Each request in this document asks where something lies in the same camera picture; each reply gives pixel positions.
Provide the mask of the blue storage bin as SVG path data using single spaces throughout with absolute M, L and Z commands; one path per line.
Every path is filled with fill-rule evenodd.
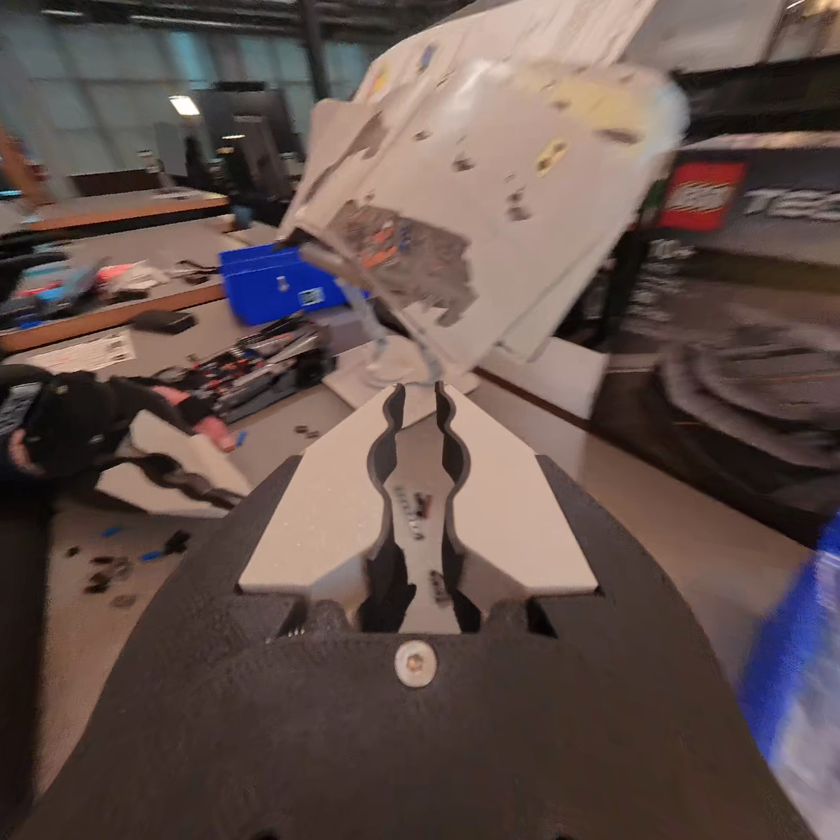
M 759 624 L 738 703 L 759 752 L 813 802 L 838 798 L 839 516 Z
M 221 251 L 218 260 L 229 307 L 246 326 L 348 304 L 334 277 L 304 261 L 298 248 L 249 246 Z

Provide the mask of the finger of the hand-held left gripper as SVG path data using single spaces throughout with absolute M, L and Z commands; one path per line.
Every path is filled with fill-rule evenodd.
M 101 472 L 98 490 L 150 515 L 218 519 L 238 504 L 238 469 L 226 460 L 190 469 L 166 458 L 125 458 Z
M 134 458 L 160 457 L 184 468 L 209 466 L 222 460 L 232 464 L 226 454 L 205 437 L 187 436 L 147 413 L 138 415 L 132 423 L 131 444 Z M 250 482 L 238 470 L 238 503 L 247 498 L 252 489 Z

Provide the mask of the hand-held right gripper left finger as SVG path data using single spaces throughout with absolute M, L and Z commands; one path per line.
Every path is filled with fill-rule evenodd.
M 366 633 L 395 633 L 415 596 L 385 483 L 406 389 L 390 385 L 299 457 L 238 587 L 341 605 Z

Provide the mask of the person's left hand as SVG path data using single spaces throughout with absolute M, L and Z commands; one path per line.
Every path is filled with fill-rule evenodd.
M 233 435 L 208 400 L 150 377 L 112 376 L 105 384 L 124 426 L 130 427 L 138 415 L 147 413 L 187 436 L 205 437 L 224 454 L 234 451 Z

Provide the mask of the wooden background workbench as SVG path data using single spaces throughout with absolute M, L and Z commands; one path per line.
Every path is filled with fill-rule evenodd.
M 65 241 L 2 237 L 2 357 L 226 298 L 219 255 L 242 245 L 233 216 Z

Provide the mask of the white sticker sheet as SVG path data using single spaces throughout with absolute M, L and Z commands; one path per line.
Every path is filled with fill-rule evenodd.
M 136 358 L 131 333 L 123 330 L 37 353 L 28 359 L 27 364 L 54 375 L 79 371 L 93 373 Z

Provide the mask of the grey metal stand pole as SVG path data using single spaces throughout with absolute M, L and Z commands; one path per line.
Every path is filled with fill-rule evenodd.
M 396 381 L 396 375 L 387 366 L 389 334 L 375 315 L 375 304 L 371 303 L 362 289 L 350 285 L 346 290 L 348 300 L 360 318 L 369 338 L 368 360 L 364 365 L 364 380 L 371 387 L 385 387 Z
M 435 351 L 426 343 L 417 341 L 416 349 L 423 369 L 416 374 L 412 384 L 434 391 L 436 384 L 445 378 L 444 366 Z

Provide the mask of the white rounded board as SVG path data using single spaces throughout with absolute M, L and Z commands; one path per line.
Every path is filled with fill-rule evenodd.
M 353 410 L 362 408 L 383 390 L 394 385 L 405 388 L 403 408 L 403 427 L 410 427 L 436 412 L 435 388 L 413 385 L 415 376 L 423 367 L 419 359 L 416 343 L 401 335 L 388 336 L 389 350 L 386 354 L 387 366 L 395 374 L 395 382 L 385 387 L 371 387 L 364 380 L 364 365 L 368 361 L 368 343 L 356 346 L 340 353 L 333 371 L 324 376 L 322 383 L 342 402 Z M 474 373 L 458 374 L 450 365 L 444 366 L 443 383 L 452 385 L 462 394 L 472 393 L 480 383 Z

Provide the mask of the lego instruction book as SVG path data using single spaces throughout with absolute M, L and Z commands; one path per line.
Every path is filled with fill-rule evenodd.
M 311 111 L 277 230 L 458 372 L 529 361 L 630 225 L 688 123 L 621 58 L 656 2 L 475 2 Z

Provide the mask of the grey lego sports car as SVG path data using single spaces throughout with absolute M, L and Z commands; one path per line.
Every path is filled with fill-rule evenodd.
M 194 397 L 232 424 L 320 385 L 334 368 L 331 328 L 300 311 L 150 380 Z

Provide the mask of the black oval object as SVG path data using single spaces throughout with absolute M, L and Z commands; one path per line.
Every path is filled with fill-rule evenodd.
M 196 318 L 186 311 L 145 310 L 130 321 L 131 329 L 137 332 L 178 335 L 196 326 Z

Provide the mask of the lego set box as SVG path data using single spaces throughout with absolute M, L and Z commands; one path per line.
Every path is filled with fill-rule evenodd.
M 814 547 L 839 506 L 838 133 L 688 146 L 644 236 L 591 430 Z

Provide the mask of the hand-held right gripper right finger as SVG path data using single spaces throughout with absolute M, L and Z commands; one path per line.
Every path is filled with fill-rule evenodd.
M 599 582 L 545 467 L 551 459 L 437 382 L 442 466 L 452 482 L 444 504 L 444 588 L 462 634 L 480 630 L 494 607 L 588 596 Z

